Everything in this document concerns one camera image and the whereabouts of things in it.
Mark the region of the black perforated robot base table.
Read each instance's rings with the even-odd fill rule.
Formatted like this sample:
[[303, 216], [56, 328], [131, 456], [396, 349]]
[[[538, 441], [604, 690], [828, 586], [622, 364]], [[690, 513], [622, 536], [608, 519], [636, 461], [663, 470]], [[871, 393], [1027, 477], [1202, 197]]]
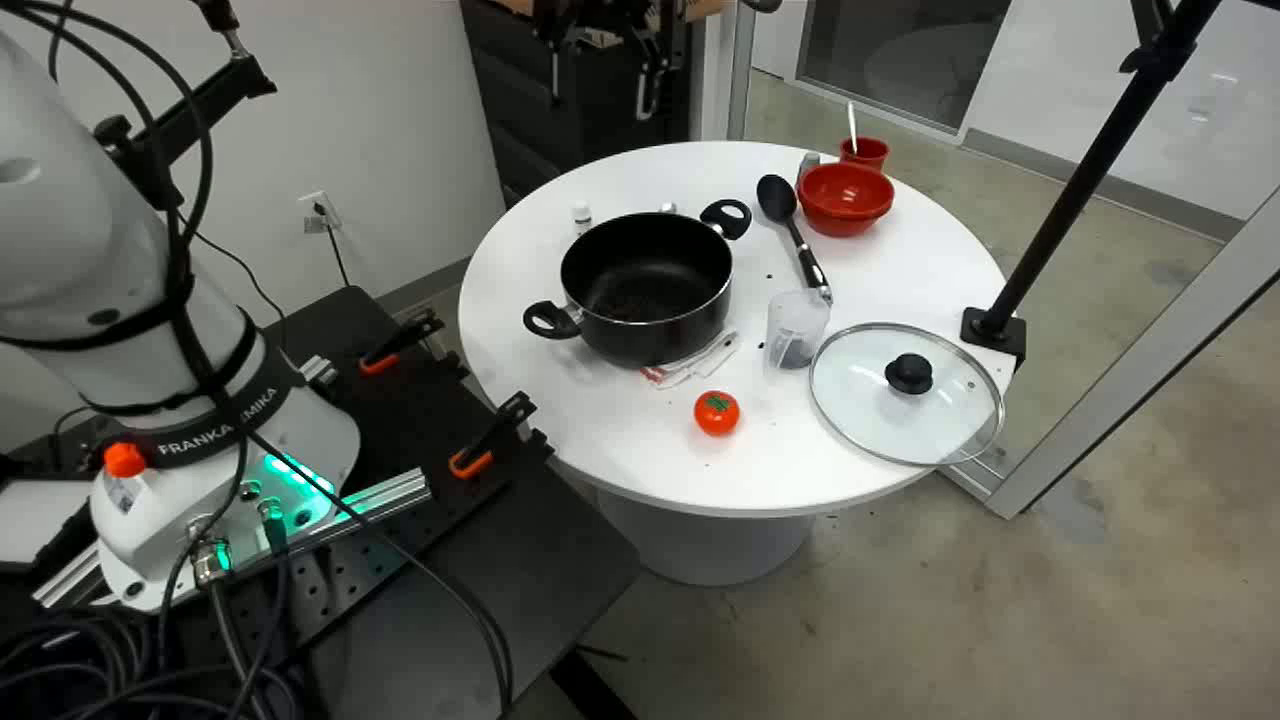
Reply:
[[433, 496], [355, 534], [298, 578], [262, 578], [245, 653], [227, 655], [205, 604], [156, 639], [135, 612], [93, 633], [3, 649], [0, 720], [493, 720], [488, 633], [504, 635], [514, 685], [553, 680], [585, 720], [636, 720], [589, 666], [581, 635], [636, 581], [628, 540], [530, 438], [461, 486], [443, 461], [493, 413], [461, 389], [461, 364], [407, 352], [341, 393], [372, 416], [386, 456], [420, 470]]

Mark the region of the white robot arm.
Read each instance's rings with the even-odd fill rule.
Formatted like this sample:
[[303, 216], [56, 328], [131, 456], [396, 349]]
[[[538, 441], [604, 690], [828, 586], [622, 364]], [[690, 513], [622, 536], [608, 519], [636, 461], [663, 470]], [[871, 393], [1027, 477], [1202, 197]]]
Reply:
[[0, 335], [118, 424], [90, 496], [111, 597], [159, 612], [205, 557], [262, 557], [264, 508], [315, 525], [359, 461], [355, 422], [194, 266], [7, 38], [0, 167]]

